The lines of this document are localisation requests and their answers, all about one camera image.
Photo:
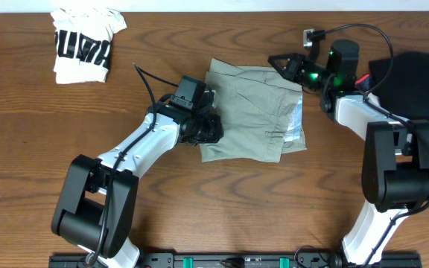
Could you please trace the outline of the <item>olive green shorts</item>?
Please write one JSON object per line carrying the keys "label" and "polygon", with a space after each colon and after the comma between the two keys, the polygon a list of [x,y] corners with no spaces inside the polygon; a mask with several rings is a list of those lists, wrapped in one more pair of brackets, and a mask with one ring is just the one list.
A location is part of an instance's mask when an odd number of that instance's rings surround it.
{"label": "olive green shorts", "polygon": [[223,137],[200,146],[203,162],[238,158],[279,162],[283,154],[307,149],[302,87],[274,68],[233,66],[213,58],[205,83],[215,92],[214,110]]}

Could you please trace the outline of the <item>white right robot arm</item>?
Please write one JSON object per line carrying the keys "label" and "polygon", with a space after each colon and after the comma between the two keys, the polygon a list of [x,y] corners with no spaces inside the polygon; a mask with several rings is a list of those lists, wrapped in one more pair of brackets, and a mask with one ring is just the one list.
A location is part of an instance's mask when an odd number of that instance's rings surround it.
{"label": "white right robot arm", "polygon": [[286,80],[319,92],[322,111],[364,141],[365,203],[335,253],[296,252],[299,267],[414,267],[415,255],[384,254],[398,226],[429,207],[429,123],[408,121],[355,87],[359,53],[332,48],[325,66],[298,53],[270,56]]}

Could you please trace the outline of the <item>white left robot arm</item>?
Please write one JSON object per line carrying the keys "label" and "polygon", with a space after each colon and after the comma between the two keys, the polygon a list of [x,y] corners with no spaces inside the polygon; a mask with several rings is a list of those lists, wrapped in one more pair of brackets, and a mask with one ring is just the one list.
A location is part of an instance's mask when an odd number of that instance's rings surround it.
{"label": "white left robot arm", "polygon": [[179,143],[216,143],[220,116],[209,108],[184,110],[157,103],[142,124],[119,145],[93,159],[77,156],[69,165],[51,223],[54,234],[87,252],[73,267],[134,267],[139,249],[128,234],[140,179]]}

